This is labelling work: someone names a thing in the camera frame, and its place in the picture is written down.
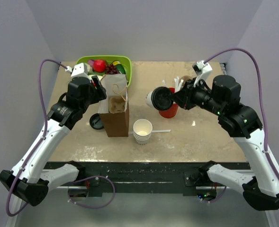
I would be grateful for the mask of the black plastic coffee lid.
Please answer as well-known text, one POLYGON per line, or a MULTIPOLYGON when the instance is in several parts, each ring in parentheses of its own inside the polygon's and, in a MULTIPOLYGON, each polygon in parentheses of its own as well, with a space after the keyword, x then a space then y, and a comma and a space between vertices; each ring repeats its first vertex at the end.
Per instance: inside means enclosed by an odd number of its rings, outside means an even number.
POLYGON ((158 111, 166 111, 172 107, 172 92, 167 87, 157 87, 151 95, 153 107, 158 111))

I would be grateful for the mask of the brown paper bag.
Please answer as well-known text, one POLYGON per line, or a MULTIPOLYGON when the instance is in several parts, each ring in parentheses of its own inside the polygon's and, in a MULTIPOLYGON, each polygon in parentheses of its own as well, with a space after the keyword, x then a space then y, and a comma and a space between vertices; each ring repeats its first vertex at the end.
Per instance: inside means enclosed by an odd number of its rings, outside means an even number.
POLYGON ((107 98, 100 102, 98 114, 108 137, 128 137, 129 102, 125 74, 105 75, 101 80, 107 98))

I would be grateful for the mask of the brown pulp cup carrier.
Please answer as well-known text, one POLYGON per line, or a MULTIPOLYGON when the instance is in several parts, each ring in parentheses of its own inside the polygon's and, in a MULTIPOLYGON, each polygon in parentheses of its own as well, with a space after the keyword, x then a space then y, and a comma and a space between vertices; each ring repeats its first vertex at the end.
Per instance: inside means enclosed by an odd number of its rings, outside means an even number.
POLYGON ((186 82, 187 80, 192 80, 192 78, 187 75, 180 78, 180 82, 186 82))
POLYGON ((125 111, 126 101, 121 96, 114 96, 109 99, 108 110, 110 113, 123 113, 125 111))

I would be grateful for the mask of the white paper cup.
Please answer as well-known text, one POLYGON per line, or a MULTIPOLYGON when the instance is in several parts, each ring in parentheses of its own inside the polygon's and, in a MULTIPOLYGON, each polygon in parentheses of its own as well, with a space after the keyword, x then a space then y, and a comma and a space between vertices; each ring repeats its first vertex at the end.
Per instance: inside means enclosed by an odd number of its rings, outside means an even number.
POLYGON ((153 91, 149 92, 149 93, 146 95, 145 102, 146 102, 146 104, 147 104, 149 107, 154 108, 153 100, 152 100, 152 95, 153 95, 153 91))

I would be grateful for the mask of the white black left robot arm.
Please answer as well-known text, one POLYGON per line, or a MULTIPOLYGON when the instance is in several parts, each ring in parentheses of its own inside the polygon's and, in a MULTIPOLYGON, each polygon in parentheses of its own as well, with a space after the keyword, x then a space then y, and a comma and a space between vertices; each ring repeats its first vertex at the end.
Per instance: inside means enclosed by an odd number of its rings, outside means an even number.
POLYGON ((82 185, 86 180, 85 167, 75 161, 46 173, 43 168, 89 105, 106 97, 106 90, 97 76, 72 78, 67 92, 51 107, 46 123, 26 154, 11 170, 1 171, 0 182, 5 188, 31 206, 37 206, 58 186, 69 182, 82 185))

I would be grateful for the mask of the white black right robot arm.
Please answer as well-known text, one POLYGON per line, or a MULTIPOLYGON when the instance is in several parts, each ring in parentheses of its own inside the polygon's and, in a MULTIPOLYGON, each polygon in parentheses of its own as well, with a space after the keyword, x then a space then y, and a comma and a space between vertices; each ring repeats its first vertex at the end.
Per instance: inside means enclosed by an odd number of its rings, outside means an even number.
POLYGON ((218 123, 241 148, 254 176, 240 174, 214 161, 199 168, 202 185, 219 183, 243 195, 255 210, 279 209, 279 166, 270 148, 265 144, 265 131, 255 112, 240 102, 241 85, 231 76, 219 75, 211 89, 201 81, 194 86, 190 79, 170 99, 189 110, 198 106, 218 117, 218 123))

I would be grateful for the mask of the white wrapped straw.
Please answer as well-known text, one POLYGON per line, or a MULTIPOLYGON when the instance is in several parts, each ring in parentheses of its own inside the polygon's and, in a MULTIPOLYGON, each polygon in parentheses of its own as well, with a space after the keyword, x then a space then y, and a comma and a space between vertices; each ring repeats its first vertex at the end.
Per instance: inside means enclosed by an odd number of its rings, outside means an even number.
POLYGON ((174 83, 175 83, 174 92, 175 93, 180 91, 183 82, 184 82, 184 80, 180 79, 179 77, 174 78, 174 83))

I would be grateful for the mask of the red plastic cup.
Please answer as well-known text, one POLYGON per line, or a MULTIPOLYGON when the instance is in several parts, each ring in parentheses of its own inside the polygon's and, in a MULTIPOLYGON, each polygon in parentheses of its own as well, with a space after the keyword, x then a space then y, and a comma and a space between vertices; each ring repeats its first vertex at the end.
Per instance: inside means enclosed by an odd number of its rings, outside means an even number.
MULTIPOLYGON (((172 93, 174 93, 174 88, 169 87, 169 89, 172 93)), ((170 118, 173 118, 177 114, 177 110, 178 110, 178 105, 175 102, 173 102, 173 105, 171 108, 169 108, 166 111, 159 111, 159 114, 164 118, 170 119, 170 118)))

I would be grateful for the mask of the dark red grape bunch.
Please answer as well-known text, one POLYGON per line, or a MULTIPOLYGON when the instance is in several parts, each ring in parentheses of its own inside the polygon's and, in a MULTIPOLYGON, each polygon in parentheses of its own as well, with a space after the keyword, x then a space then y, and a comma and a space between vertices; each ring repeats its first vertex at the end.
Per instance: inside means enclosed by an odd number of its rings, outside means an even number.
POLYGON ((113 64, 108 64, 105 68, 106 75, 120 74, 119 70, 113 64))

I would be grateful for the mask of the red apple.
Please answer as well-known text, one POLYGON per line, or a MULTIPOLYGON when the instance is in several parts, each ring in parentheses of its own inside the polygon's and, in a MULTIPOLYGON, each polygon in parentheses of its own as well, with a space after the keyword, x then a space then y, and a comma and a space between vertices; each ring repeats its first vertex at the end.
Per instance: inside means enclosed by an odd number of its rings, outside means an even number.
POLYGON ((106 70, 108 63, 103 59, 97 59, 93 63, 93 70, 98 73, 102 73, 106 70))

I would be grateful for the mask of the stack of black lids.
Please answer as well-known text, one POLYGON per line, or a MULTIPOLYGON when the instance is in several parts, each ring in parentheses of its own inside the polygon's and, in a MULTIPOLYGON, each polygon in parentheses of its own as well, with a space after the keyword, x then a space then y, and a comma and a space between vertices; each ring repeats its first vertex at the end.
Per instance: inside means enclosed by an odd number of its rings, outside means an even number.
POLYGON ((95 130, 102 130, 104 128, 101 117, 98 113, 93 114, 89 120, 90 126, 95 130))

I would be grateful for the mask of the purple onion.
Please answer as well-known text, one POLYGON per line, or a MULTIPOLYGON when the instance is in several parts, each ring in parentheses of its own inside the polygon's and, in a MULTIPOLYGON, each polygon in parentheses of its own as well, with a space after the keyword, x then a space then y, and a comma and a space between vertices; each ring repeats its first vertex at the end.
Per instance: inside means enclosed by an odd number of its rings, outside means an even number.
POLYGON ((93 67, 93 65, 94 65, 94 60, 88 60, 88 64, 91 66, 91 67, 93 67))

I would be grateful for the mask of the white straw on table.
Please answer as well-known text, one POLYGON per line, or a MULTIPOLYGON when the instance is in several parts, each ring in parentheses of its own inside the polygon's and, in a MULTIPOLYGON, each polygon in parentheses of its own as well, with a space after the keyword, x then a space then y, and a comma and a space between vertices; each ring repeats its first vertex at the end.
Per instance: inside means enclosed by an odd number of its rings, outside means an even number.
POLYGON ((164 132, 171 132, 171 129, 170 130, 153 130, 151 133, 164 133, 164 132))

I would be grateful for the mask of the stack of white paper cups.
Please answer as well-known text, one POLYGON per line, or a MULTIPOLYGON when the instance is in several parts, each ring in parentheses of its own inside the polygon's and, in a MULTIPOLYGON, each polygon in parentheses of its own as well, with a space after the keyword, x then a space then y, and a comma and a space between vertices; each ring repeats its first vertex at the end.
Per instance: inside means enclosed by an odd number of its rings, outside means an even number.
POLYGON ((153 126, 150 121, 146 119, 139 119, 133 125, 133 136, 136 142, 144 145, 151 137, 153 126))

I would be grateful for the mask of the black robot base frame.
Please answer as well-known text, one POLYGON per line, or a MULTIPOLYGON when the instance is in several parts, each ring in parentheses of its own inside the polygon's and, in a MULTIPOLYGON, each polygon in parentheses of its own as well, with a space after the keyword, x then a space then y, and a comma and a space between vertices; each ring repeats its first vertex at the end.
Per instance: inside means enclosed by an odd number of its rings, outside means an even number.
POLYGON ((198 175, 204 162, 78 162, 79 179, 88 183, 65 183, 72 195, 87 193, 101 197, 106 193, 182 194, 195 196, 213 185, 198 175))

